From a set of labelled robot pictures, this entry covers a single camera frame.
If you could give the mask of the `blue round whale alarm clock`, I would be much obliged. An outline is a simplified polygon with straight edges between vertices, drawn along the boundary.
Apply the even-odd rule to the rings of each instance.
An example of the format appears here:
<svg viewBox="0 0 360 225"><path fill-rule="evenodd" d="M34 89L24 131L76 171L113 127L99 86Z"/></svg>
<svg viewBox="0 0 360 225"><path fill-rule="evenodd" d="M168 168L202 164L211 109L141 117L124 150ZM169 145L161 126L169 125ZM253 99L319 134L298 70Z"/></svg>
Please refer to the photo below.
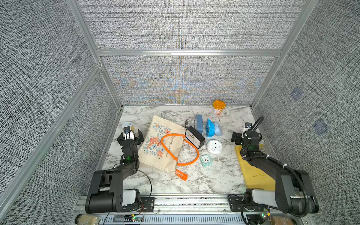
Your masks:
<svg viewBox="0 0 360 225"><path fill-rule="evenodd" d="M211 138L215 135L215 124L208 119L205 126L206 136Z"/></svg>

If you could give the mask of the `white round alarm clock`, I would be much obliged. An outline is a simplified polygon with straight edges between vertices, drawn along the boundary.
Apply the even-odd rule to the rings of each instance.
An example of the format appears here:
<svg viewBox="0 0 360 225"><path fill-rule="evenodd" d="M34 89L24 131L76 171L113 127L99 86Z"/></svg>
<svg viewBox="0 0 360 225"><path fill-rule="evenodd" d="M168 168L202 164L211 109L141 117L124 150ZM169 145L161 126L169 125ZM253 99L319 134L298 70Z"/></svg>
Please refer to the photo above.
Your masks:
<svg viewBox="0 0 360 225"><path fill-rule="evenodd" d="M206 145L207 151L213 155L219 155L222 153L222 143L218 140L211 139Z"/></svg>

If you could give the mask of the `beige canvas tote bag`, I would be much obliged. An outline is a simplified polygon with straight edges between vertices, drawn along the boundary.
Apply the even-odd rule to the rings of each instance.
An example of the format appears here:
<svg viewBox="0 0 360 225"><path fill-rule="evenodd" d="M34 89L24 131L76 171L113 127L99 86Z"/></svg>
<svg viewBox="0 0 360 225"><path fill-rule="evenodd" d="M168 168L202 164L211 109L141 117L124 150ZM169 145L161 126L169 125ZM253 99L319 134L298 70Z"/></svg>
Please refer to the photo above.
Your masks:
<svg viewBox="0 0 360 225"><path fill-rule="evenodd" d="M185 136L186 129L172 121L153 115L146 138L139 148L139 161L141 164L174 173L182 180L188 175L178 167L194 164L200 157L199 149ZM183 143L186 142L196 151L196 157L186 163L179 162L179 155Z"/></svg>

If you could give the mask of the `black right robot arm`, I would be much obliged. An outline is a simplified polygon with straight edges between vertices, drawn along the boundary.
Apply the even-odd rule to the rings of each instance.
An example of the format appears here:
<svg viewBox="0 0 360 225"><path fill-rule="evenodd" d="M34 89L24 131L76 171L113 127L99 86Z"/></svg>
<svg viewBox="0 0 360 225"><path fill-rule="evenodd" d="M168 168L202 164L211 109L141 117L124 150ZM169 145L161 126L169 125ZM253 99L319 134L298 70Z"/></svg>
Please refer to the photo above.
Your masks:
<svg viewBox="0 0 360 225"><path fill-rule="evenodd" d="M245 134L233 132L231 141L241 147L240 156L248 165L255 167L275 181L275 190L261 188L246 190L246 204L274 207L285 214L304 217L319 211L319 203L310 176L303 170L294 170L285 163L260 150L262 135L247 130Z"/></svg>

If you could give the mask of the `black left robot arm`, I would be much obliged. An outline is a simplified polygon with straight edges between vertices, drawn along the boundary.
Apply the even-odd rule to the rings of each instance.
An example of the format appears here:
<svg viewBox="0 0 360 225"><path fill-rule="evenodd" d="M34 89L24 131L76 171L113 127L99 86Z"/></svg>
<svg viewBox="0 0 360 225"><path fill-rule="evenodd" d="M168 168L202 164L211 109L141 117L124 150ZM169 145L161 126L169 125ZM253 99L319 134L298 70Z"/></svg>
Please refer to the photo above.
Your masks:
<svg viewBox="0 0 360 225"><path fill-rule="evenodd" d="M129 126L117 138L123 155L120 163L108 170L94 172L85 202L88 214L109 212L135 212L141 208L138 189L124 189L124 180L138 172L139 154L137 146L143 141L143 134L138 137Z"/></svg>

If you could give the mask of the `blue-grey rectangular alarm clock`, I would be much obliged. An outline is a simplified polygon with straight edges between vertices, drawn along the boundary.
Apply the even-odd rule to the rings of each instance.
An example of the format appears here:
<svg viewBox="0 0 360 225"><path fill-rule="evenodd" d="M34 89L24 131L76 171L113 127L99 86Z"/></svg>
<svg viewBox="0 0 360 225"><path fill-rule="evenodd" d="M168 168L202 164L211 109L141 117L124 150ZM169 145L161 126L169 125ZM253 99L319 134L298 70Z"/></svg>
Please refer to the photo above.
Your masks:
<svg viewBox="0 0 360 225"><path fill-rule="evenodd" d="M197 114L194 119L194 128L201 135L203 134L203 117L200 114Z"/></svg>

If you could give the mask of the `black square alarm clock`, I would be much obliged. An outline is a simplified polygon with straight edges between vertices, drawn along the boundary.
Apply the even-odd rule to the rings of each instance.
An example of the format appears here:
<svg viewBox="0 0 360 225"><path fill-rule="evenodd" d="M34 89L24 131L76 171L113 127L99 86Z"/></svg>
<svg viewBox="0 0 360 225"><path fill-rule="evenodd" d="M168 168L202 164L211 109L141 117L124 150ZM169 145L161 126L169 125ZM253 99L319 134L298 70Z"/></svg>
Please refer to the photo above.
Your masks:
<svg viewBox="0 0 360 225"><path fill-rule="evenodd" d="M185 133L186 139L192 143L196 148L200 149L205 143L205 137L202 136L195 128L192 126L186 129Z"/></svg>

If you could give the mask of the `mint green square alarm clock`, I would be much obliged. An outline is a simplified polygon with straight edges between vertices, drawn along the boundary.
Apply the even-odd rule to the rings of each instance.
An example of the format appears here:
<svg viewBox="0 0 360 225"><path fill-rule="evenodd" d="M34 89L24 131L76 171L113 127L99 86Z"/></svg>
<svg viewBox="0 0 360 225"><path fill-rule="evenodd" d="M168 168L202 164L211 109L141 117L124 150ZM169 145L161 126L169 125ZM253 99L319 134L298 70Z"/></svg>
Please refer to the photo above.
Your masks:
<svg viewBox="0 0 360 225"><path fill-rule="evenodd" d="M201 155L200 161L201 161L202 166L204 166L204 167L210 166L213 163L210 155L208 155L208 154Z"/></svg>

